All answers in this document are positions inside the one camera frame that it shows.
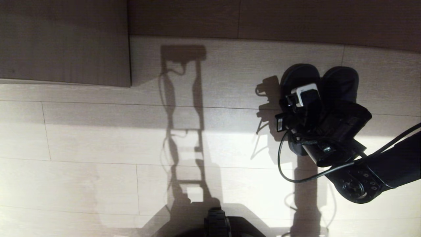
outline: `wooden floor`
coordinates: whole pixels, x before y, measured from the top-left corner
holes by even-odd
[[[132,36],[131,57],[131,88],[0,84],[0,236],[171,237],[218,205],[268,237],[421,235],[421,181],[364,205],[325,177],[293,185],[264,126],[289,66],[350,66],[373,114],[357,139],[373,152],[421,120],[420,54]],[[281,155],[289,177],[316,172]]]

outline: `black cable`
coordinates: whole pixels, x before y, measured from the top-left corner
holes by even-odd
[[[392,146],[393,144],[397,143],[400,139],[404,138],[406,135],[412,133],[413,131],[417,130],[418,128],[421,127],[421,123],[409,128],[408,130],[406,130],[405,132],[401,133],[399,136],[397,136],[395,139],[391,140],[390,142],[388,142],[386,145],[384,145],[382,148],[378,149],[376,152],[374,152],[373,154],[371,154],[370,156],[376,156],[379,155],[380,153],[382,153],[384,150],[386,150],[387,148],[389,148],[390,146]]]
[[[283,136],[283,137],[282,137],[282,139],[281,139],[281,143],[279,144],[279,149],[278,149],[278,169],[279,169],[279,173],[280,173],[280,174],[281,174],[281,176],[282,176],[284,179],[286,179],[287,181],[290,181],[290,182],[292,182],[292,183],[304,183],[304,182],[308,182],[308,181],[311,181],[311,180],[313,180],[313,179],[320,178],[320,177],[325,176],[325,175],[327,175],[327,174],[329,174],[329,173],[332,173],[332,172],[334,172],[334,171],[340,170],[340,169],[342,169],[342,168],[345,168],[345,167],[348,167],[348,166],[350,166],[350,165],[353,165],[353,164],[354,164],[354,162],[352,161],[352,162],[345,163],[345,164],[342,164],[342,165],[339,165],[339,166],[336,166],[336,167],[331,167],[330,169],[328,169],[328,170],[326,170],[326,171],[323,171],[323,172],[318,173],[318,174],[316,174],[316,175],[310,176],[310,177],[308,177],[308,178],[299,179],[299,180],[290,179],[290,178],[288,178],[288,177],[286,177],[286,176],[284,175],[284,173],[282,172],[282,169],[281,169],[281,149],[282,149],[282,144],[284,143],[284,140],[285,140],[285,138],[286,138],[286,136],[287,136],[287,134],[288,134],[289,132],[290,132],[290,130],[287,130],[287,131],[285,132],[284,136]]]

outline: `light wood floor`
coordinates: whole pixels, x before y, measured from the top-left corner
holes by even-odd
[[[162,57],[161,46],[175,51]],[[357,205],[324,177],[283,180],[280,134],[263,127],[279,112],[278,88],[259,86],[296,63],[321,75],[355,68],[358,103],[373,114],[357,139],[370,153],[420,122],[420,54],[140,36],[131,48],[131,88],[0,84],[0,236],[175,236],[219,204],[266,236],[421,235],[421,181]],[[175,60],[167,78],[162,58]],[[286,175],[314,174],[308,157],[284,148]]]

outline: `black wheel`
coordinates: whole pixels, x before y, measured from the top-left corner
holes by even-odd
[[[210,209],[204,222],[206,237],[231,237],[229,220],[220,208]]]

